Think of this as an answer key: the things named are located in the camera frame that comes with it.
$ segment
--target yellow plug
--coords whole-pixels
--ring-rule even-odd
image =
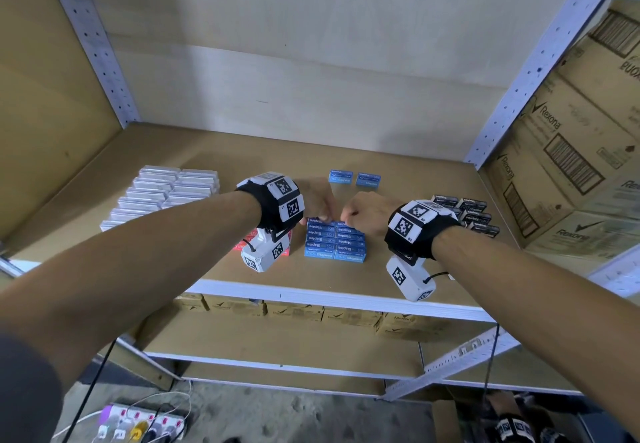
[[[132,431],[130,432],[129,441],[138,441],[140,438],[142,438],[142,435],[147,432],[148,427],[149,423],[147,423],[146,421],[140,421],[133,427]]]

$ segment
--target gray sleeve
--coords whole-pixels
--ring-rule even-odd
[[[62,411],[58,375],[36,350],[1,332],[0,394],[0,441],[50,441]]]

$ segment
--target person's right arm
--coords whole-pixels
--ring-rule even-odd
[[[341,219],[387,231],[404,202],[360,193]],[[461,227],[438,234],[433,256],[507,332],[640,439],[640,308],[610,291]]]

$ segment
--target person's left arm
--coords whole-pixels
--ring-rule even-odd
[[[337,219],[324,178],[295,180],[305,217]],[[0,294],[0,332],[36,349],[68,389],[106,344],[183,293],[260,222],[231,192],[150,213],[70,248]]]

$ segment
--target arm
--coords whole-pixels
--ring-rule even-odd
[[[335,215],[325,179],[295,182],[305,215]],[[67,390],[98,350],[193,285],[258,225],[260,214],[253,196],[231,192],[98,234],[4,290],[0,330],[43,354]]]
[[[356,195],[342,220],[384,235],[404,202]],[[461,227],[434,257],[505,330],[640,436],[640,308],[584,278]]]

